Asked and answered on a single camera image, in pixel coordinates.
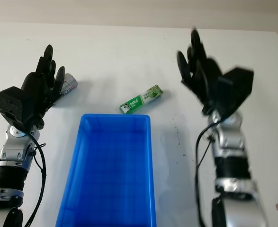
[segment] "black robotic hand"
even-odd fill
[[[206,56],[197,30],[191,32],[191,45],[187,50],[188,63],[177,53],[182,83],[196,94],[204,105],[203,114],[217,110],[222,118],[230,116],[252,90],[253,71],[242,68],[222,74],[215,60]]]
[[[43,129],[42,118],[61,96],[65,68],[59,68],[54,79],[56,65],[52,58],[53,47],[48,45],[36,71],[27,75],[21,89],[10,87],[0,91],[0,113],[20,131],[29,132],[33,125]]]

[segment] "white surface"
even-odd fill
[[[0,22],[278,33],[278,0],[0,0]]]
[[[252,95],[242,105],[242,125],[252,175],[258,180],[270,226],[278,227],[278,36],[269,32],[200,30],[208,55],[223,71],[234,65],[255,71]],[[157,225],[197,226],[193,193],[194,144],[206,127],[202,106],[180,83],[176,51],[186,51],[189,29],[0,24],[0,91],[20,87],[35,71],[48,44],[79,87],[46,113],[40,132],[47,180],[33,227],[55,225],[84,113],[119,113],[118,106],[158,84],[164,95],[140,114],[152,120]],[[7,123],[0,115],[0,149]],[[202,207],[210,227],[215,170],[211,152],[200,171]],[[33,163],[24,188],[24,222],[39,195],[40,171]]]

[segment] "white wall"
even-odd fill
[[[278,0],[0,0],[0,22],[278,33]]]

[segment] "robotic hand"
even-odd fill
[[[0,113],[8,121],[6,142],[0,152],[0,227],[21,227],[23,214],[23,187],[31,162],[39,150],[43,167],[42,189],[37,206],[26,223],[30,226],[42,200],[46,179],[45,159],[37,143],[43,129],[46,111],[62,93],[65,68],[61,67],[56,79],[53,48],[48,45],[40,57],[37,69],[27,75],[21,89],[10,87],[0,92]]]
[[[207,58],[197,30],[191,33],[191,46],[187,51],[188,63],[181,52],[177,54],[182,83],[204,105],[209,126],[199,135],[196,143],[195,191],[198,219],[205,227],[199,197],[198,144],[203,134],[212,130],[213,157],[216,166],[215,190],[220,195],[212,201],[213,227],[267,227],[257,185],[251,179],[242,117],[236,112],[250,95],[253,71],[235,68],[222,74],[215,60]]]

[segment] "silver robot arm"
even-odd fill
[[[242,118],[236,111],[251,94],[254,72],[236,67],[222,73],[213,58],[206,55],[197,30],[191,32],[187,59],[177,53],[182,83],[203,105],[209,125],[196,142],[195,190],[198,221],[205,227],[200,209],[198,180],[198,145],[203,134],[211,129],[213,156],[216,166],[215,190],[220,196],[213,199],[213,227],[267,227],[256,183],[251,179]]]
[[[6,142],[0,151],[0,227],[21,227],[23,187],[34,154],[34,142],[25,133],[8,126]],[[30,134],[39,139],[36,126]]]
[[[214,111],[208,121],[212,124],[219,119]],[[249,171],[241,123],[236,112],[212,128],[215,190],[220,193],[212,202],[213,227],[268,227],[257,184]]]

